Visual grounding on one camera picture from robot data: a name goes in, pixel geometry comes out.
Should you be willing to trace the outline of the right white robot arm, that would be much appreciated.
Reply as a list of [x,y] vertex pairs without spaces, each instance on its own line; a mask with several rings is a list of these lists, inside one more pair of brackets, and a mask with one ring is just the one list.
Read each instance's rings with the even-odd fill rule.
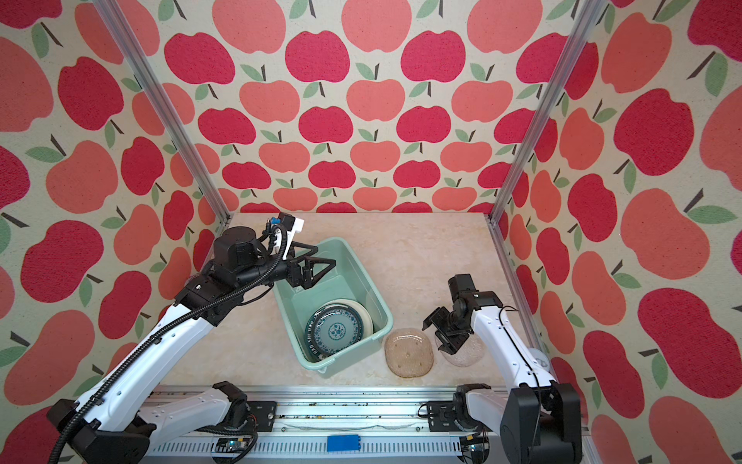
[[[384,351],[399,377],[427,374],[432,342],[422,330],[396,330],[390,308],[353,249],[340,238],[318,246],[295,243],[281,255],[286,280],[274,290],[291,344],[304,368],[323,377]],[[486,384],[457,387],[448,414],[462,430],[489,429],[511,463],[579,463],[583,458],[581,401],[549,371],[542,352],[513,329],[508,307],[478,290],[469,274],[449,279],[452,307],[423,320],[450,356],[478,338],[493,357],[507,397]]]

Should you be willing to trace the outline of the mint green plastic bin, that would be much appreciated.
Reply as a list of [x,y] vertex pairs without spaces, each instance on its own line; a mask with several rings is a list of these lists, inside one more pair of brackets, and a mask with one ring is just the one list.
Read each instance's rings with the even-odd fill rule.
[[[326,239],[313,257],[336,261],[336,267],[313,288],[292,287],[285,281],[274,285],[274,295],[288,336],[300,364],[323,378],[351,367],[382,348],[393,326],[393,316],[349,244],[337,237]],[[319,361],[309,356],[303,335],[312,315],[328,302],[349,299],[363,305],[373,319],[374,333],[369,338]]]

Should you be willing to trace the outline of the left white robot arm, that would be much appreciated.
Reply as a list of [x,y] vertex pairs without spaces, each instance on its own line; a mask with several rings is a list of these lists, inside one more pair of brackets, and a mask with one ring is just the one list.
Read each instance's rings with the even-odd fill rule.
[[245,304],[247,291],[281,281],[309,289],[322,280],[336,262],[316,251],[212,259],[147,338],[95,388],[51,407],[48,420],[59,437],[49,462],[58,462],[71,447],[87,463],[138,463],[157,446],[193,431],[245,438],[240,454],[250,452],[257,423],[245,392],[228,381],[166,406],[147,408],[144,402],[193,346]]

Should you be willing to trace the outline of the small blue patterned plate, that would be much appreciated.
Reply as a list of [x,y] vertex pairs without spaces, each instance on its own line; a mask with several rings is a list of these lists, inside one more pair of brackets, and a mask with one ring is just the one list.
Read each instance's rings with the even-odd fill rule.
[[312,324],[314,336],[325,358],[361,341],[361,322],[346,309],[318,309],[307,324]]

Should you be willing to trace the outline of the amber glass square plate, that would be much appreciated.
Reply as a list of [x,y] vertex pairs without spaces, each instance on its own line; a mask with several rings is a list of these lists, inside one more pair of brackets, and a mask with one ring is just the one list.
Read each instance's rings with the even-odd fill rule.
[[390,371],[401,378],[419,378],[434,365],[433,346],[417,329],[397,329],[385,341],[385,359]]

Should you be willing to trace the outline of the cream plate with flower sprig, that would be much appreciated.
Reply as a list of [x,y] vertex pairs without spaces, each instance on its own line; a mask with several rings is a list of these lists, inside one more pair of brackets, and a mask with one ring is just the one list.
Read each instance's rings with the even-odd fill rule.
[[346,309],[361,322],[361,339],[369,338],[374,333],[373,319],[369,311],[360,303],[349,299],[337,299],[328,302],[324,309]]

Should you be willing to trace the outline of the clear glass square plate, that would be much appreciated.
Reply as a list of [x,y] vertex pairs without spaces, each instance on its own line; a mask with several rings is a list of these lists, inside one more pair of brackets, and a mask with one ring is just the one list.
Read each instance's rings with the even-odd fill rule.
[[444,358],[454,367],[471,367],[486,354],[486,346],[479,336],[472,334],[456,354],[442,352]]

